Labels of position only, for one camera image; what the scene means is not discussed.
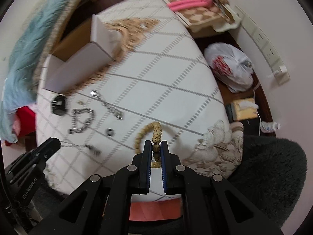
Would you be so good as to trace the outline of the light blue duvet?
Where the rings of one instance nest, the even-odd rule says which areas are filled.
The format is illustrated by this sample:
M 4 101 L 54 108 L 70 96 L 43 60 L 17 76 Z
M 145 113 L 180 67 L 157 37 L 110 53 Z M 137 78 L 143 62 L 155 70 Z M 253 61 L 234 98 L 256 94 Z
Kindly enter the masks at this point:
M 17 41 L 9 59 L 9 71 L 1 100 L 1 139 L 16 143 L 13 131 L 19 108 L 36 103 L 43 63 L 56 43 L 66 18 L 79 0 L 47 0 Z

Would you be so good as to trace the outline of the white plastic bag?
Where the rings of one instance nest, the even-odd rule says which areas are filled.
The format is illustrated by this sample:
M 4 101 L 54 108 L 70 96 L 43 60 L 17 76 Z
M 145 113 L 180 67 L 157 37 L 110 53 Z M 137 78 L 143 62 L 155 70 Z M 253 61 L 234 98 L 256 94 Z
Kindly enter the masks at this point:
M 227 43 L 213 43 L 204 50 L 204 58 L 213 74 L 232 93 L 245 92 L 252 87 L 253 64 L 238 48 Z

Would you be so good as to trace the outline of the white cardboard box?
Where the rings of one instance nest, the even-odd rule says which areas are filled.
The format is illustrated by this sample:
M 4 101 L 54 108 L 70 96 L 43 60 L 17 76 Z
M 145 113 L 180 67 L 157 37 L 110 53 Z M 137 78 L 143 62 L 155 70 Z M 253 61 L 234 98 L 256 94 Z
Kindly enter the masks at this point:
M 110 30 L 98 16 L 93 15 L 68 34 L 46 58 L 43 88 L 66 94 L 103 66 L 115 61 L 121 41 L 119 31 Z

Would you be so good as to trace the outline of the white patterned tablecloth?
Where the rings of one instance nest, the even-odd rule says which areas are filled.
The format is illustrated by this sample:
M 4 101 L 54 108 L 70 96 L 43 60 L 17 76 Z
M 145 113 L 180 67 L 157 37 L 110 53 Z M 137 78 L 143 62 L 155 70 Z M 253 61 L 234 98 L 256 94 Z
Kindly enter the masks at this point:
M 125 0 L 99 14 L 102 22 L 157 19 L 144 40 L 103 76 L 67 98 L 68 113 L 52 113 L 54 93 L 39 85 L 37 142 L 58 138 L 61 149 L 47 162 L 49 185 L 70 194 L 92 174 L 109 176 L 131 164 L 135 149 L 152 134 L 140 136 L 152 122 L 182 164 L 204 176 L 228 177 L 242 160 L 243 132 L 229 124 L 216 80 L 195 41 L 163 0 Z M 95 119 L 82 133 L 70 133 L 87 115 Z M 93 155 L 85 145 L 101 151 Z

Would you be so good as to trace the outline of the white power strip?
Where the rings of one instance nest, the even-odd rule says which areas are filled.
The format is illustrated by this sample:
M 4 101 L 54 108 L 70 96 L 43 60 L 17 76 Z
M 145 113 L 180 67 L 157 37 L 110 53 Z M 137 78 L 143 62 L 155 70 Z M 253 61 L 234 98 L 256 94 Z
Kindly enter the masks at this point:
M 268 63 L 272 71 L 268 78 L 275 78 L 278 85 L 283 85 L 284 83 L 290 81 L 290 75 L 287 67 L 285 66 L 275 47 L 267 38 L 266 34 L 264 34 L 261 28 L 240 7 L 235 5 L 233 10 L 241 19 L 242 27 L 253 40 Z

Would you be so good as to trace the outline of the red bed sheet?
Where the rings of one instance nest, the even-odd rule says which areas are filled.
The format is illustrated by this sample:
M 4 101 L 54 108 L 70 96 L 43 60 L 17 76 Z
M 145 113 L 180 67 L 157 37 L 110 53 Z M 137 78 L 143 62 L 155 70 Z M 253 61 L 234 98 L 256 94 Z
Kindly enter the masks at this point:
M 28 106 L 19 108 L 15 114 L 13 132 L 18 143 L 25 146 L 26 151 L 37 147 L 36 114 Z

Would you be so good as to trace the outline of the checkered cardboard box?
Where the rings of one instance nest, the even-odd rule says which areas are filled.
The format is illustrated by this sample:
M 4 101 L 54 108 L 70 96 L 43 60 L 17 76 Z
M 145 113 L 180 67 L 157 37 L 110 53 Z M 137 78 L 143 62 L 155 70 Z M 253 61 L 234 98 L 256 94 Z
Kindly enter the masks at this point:
M 167 6 L 178 0 L 163 0 Z M 185 27 L 196 33 L 211 27 L 215 32 L 225 32 L 239 27 L 241 19 L 230 7 L 228 0 L 213 0 L 210 8 L 195 7 L 174 12 Z

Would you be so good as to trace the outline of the tissue box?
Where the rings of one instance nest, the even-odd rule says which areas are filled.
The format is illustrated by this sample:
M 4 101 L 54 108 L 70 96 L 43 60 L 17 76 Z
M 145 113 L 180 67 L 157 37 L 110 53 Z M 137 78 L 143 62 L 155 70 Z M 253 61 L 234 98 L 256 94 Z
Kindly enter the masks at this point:
M 255 103 L 254 98 L 233 100 L 225 108 L 228 120 L 231 123 L 258 117 L 258 105 Z

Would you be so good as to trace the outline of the dark fluffy stool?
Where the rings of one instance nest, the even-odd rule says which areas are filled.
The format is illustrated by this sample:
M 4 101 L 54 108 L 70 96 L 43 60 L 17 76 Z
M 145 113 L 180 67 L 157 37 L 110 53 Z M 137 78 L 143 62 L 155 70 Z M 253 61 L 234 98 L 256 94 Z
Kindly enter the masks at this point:
M 282 227 L 298 202 L 306 174 L 306 154 L 298 143 L 245 135 L 242 161 L 228 181 Z

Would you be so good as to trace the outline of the black smart watch band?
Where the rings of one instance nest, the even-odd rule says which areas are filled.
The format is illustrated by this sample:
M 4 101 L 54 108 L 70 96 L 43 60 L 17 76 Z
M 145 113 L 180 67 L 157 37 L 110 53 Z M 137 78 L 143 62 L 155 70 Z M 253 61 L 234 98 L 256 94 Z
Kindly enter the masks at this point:
M 57 116 L 64 116 L 67 113 L 66 98 L 64 95 L 58 95 L 52 100 L 51 110 Z

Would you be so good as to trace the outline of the small white bottle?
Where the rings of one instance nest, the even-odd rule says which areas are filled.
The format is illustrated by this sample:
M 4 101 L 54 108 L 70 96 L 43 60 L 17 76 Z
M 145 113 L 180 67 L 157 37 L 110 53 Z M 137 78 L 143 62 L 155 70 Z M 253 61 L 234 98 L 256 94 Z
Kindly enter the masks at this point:
M 260 130 L 262 133 L 273 133 L 281 128 L 281 125 L 277 122 L 265 122 L 262 121 L 260 125 Z

